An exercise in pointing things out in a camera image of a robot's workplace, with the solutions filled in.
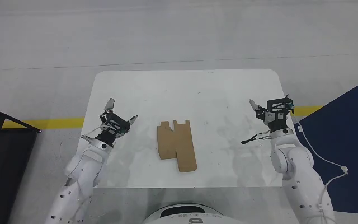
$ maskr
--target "black stand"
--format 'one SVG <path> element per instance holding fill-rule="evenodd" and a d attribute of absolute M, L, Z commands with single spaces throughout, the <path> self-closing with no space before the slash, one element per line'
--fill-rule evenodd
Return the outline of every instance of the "black stand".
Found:
<path fill-rule="evenodd" d="M 6 119 L 24 128 L 3 129 Z M 38 133 L 40 129 L 0 112 L 0 224 L 8 222 Z"/>

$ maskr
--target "wire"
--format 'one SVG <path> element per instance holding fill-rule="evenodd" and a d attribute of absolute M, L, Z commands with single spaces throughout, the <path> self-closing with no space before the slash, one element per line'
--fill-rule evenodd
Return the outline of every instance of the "wire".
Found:
<path fill-rule="evenodd" d="M 302 127 L 301 123 L 297 120 L 297 118 L 296 118 L 296 116 L 295 116 L 294 114 L 293 114 L 293 118 L 294 118 L 294 119 L 296 120 L 296 122 L 299 124 L 299 131 L 302 132 L 304 139 L 306 140 L 307 144 L 308 144 L 309 147 L 312 149 L 312 151 L 314 152 L 314 154 L 315 154 L 316 156 L 318 156 L 318 158 L 320 158 L 321 160 L 323 160 L 323 161 L 325 161 L 325 162 L 328 162 L 328 163 L 330 163 L 330 164 L 339 166 L 339 167 L 341 168 L 341 170 L 343 171 L 343 174 L 341 174 L 341 175 L 339 175 L 339 176 L 333 177 L 331 180 L 329 180 L 329 181 L 324 185 L 324 188 L 323 188 L 323 190 L 322 190 L 322 194 L 321 194 L 320 199 L 319 199 L 319 204 L 322 204 L 323 196 L 324 196 L 325 192 L 327 192 L 327 187 L 328 187 L 328 185 L 329 185 L 332 181 L 334 181 L 334 180 L 336 180 L 336 179 L 338 179 L 338 178 L 341 178 L 341 177 L 343 177 L 343 176 L 345 176 L 345 175 L 348 175 L 348 172 L 347 172 L 347 171 L 348 171 L 348 168 L 347 168 L 346 166 L 341 166 L 340 164 L 337 164 L 337 163 L 335 163 L 335 162 L 326 160 L 325 158 L 323 158 L 322 156 L 320 156 L 320 155 L 314 150 L 314 148 L 312 147 L 312 145 L 309 143 L 309 141 L 308 141 L 308 139 L 307 139 L 307 137 L 306 137 L 306 135 L 305 135 L 305 133 L 304 133 L 304 131 L 303 131 L 303 127 Z M 334 219 L 332 219 L 332 218 L 330 218 L 330 217 L 327 217 L 327 216 L 324 214 L 324 210 L 323 210 L 323 209 L 321 209 L 321 212 L 322 212 L 322 216 L 311 216 L 311 217 L 308 218 L 308 220 L 306 221 L 306 223 L 308 223 L 308 221 L 310 221 L 310 220 L 311 220 L 312 218 L 314 218 L 314 217 L 323 217 L 326 223 L 327 223 L 327 219 L 333 221 L 334 223 L 337 223 Z"/>
<path fill-rule="evenodd" d="M 268 131 L 265 131 L 265 132 L 260 132 L 260 133 L 257 133 L 255 134 L 254 136 L 252 136 L 250 139 L 248 140 L 245 140 L 245 141 L 242 141 L 241 144 L 246 144 L 248 142 L 251 142 L 251 141 L 254 141 L 254 140 L 263 140 L 263 139 L 269 139 L 269 136 L 264 136 L 264 137 L 260 137 L 261 135 L 263 134 L 267 134 L 270 130 Z"/>
<path fill-rule="evenodd" d="M 294 117 L 294 119 L 296 120 L 296 122 L 300 125 L 301 130 L 302 130 L 303 137 L 304 137 L 304 139 L 306 139 L 307 144 L 309 145 L 309 147 L 311 147 L 311 149 L 312 149 L 312 151 L 314 152 L 314 154 L 316 154 L 316 156 L 318 156 L 321 160 L 323 160 L 323 161 L 325 161 L 325 162 L 329 162 L 330 164 L 333 164 L 333 165 L 342 167 L 341 165 L 339 165 L 339 164 L 337 164 L 337 163 L 335 163 L 335 162 L 331 162 L 331 161 L 329 161 L 329 160 L 326 160 L 325 158 L 323 158 L 322 156 L 320 156 L 320 155 L 314 150 L 314 148 L 313 148 L 312 145 L 309 143 L 309 141 L 308 141 L 308 139 L 307 139 L 307 137 L 306 137 L 306 135 L 305 135 L 305 133 L 304 133 L 304 131 L 303 131 L 303 127 L 302 127 L 301 123 L 297 120 L 297 118 L 296 118 L 295 115 L 293 115 L 293 117 Z"/>

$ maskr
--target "robotic hand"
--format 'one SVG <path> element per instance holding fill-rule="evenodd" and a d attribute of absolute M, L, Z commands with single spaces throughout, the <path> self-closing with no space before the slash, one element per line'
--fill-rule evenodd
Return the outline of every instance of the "robotic hand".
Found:
<path fill-rule="evenodd" d="M 275 170 L 283 174 L 282 185 L 299 223 L 335 223 L 331 199 L 321 177 L 313 169 L 311 152 L 304 147 L 286 124 L 290 111 L 294 114 L 292 99 L 269 100 L 267 109 L 250 100 L 256 118 L 270 129 L 270 135 L 252 137 L 271 139 L 271 161 Z"/>
<path fill-rule="evenodd" d="M 97 186 L 105 173 L 106 163 L 117 138 L 129 132 L 138 116 L 125 121 L 113 113 L 114 99 L 105 106 L 100 116 L 101 133 L 96 138 L 81 136 L 88 142 L 76 153 L 65 169 L 68 179 L 62 187 L 46 218 L 46 224 L 79 223 L 84 221 L 88 205 L 92 202 L 93 187 Z"/>

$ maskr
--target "navy blue mat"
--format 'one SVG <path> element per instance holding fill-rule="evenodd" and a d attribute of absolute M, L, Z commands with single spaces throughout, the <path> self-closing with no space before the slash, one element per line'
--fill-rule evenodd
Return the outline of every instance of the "navy blue mat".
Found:
<path fill-rule="evenodd" d="M 300 121 L 316 152 L 323 158 L 348 167 L 348 175 L 328 186 L 335 211 L 358 213 L 358 86 Z M 296 133 L 308 149 L 302 133 Z M 311 150 L 314 169 L 324 183 L 343 171 L 324 162 Z"/>

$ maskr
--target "robot arm segment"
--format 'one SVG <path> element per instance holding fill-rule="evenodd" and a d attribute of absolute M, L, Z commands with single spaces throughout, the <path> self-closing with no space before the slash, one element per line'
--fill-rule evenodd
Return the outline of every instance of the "robot arm segment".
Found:
<path fill-rule="evenodd" d="M 124 121 L 113 113 L 114 100 L 108 101 L 105 112 L 100 116 L 101 133 L 96 138 L 81 136 L 88 141 L 66 167 L 67 181 L 56 196 L 55 202 L 46 218 L 46 224 L 80 223 L 91 203 L 93 187 L 100 182 L 106 170 L 106 163 L 115 140 L 129 132 L 130 126 L 138 116 Z"/>

